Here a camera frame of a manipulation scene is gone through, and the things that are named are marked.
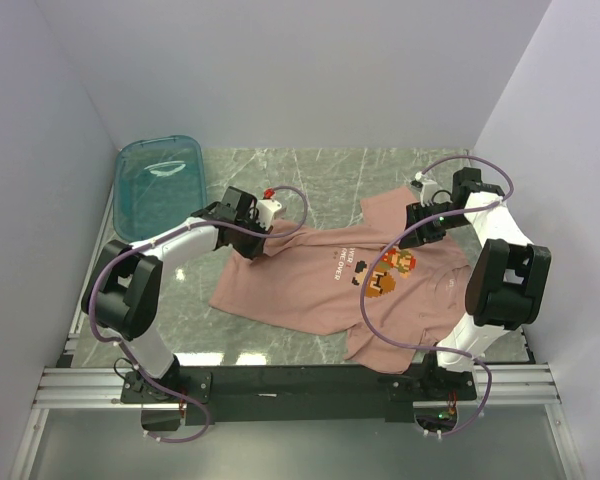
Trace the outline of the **teal transparent plastic bin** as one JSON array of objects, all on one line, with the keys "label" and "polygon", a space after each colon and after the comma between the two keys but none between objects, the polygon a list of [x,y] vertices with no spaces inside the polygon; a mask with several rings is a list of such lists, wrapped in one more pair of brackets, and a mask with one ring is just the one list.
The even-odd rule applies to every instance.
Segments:
[{"label": "teal transparent plastic bin", "polygon": [[173,135],[131,143],[115,159],[113,227],[132,243],[154,237],[207,205],[199,143]]}]

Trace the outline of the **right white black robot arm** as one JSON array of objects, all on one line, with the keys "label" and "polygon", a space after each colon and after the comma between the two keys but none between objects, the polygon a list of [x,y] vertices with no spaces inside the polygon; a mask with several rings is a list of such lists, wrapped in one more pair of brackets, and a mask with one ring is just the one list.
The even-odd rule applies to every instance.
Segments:
[{"label": "right white black robot arm", "polygon": [[453,174],[449,198],[418,173],[412,185],[420,199],[406,207],[407,234],[399,245],[415,248],[443,240],[448,230],[473,228],[481,252],[465,290],[465,314],[439,345],[436,363],[419,374],[424,395],[440,399],[454,386],[453,373],[473,367],[509,331],[533,323],[541,307],[552,260],[551,252],[522,233],[498,185],[482,181],[481,171],[465,167]]}]

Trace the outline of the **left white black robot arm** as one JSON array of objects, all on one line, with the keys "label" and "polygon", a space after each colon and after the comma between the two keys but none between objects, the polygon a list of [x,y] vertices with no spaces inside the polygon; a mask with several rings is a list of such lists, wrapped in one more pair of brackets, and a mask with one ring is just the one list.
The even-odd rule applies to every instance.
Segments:
[{"label": "left white black robot arm", "polygon": [[284,211],[270,188],[261,198],[229,187],[221,200],[192,213],[177,226],[149,239],[108,242],[81,300],[98,341],[114,343],[128,355],[156,401],[186,391],[180,363],[160,336],[157,316],[163,278],[187,261],[232,247],[247,259],[263,252],[265,236]]}]

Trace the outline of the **pink printed t shirt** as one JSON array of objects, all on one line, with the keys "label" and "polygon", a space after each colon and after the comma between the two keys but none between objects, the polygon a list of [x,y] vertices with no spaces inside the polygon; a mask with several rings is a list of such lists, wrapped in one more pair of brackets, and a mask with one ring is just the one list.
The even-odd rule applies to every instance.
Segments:
[{"label": "pink printed t shirt", "polygon": [[274,224],[262,256],[230,256],[211,307],[295,331],[347,334],[346,359],[404,372],[413,345],[443,340],[465,313],[471,267],[451,238],[415,249],[385,246],[406,226],[407,187],[361,202],[360,225],[331,230]]}]

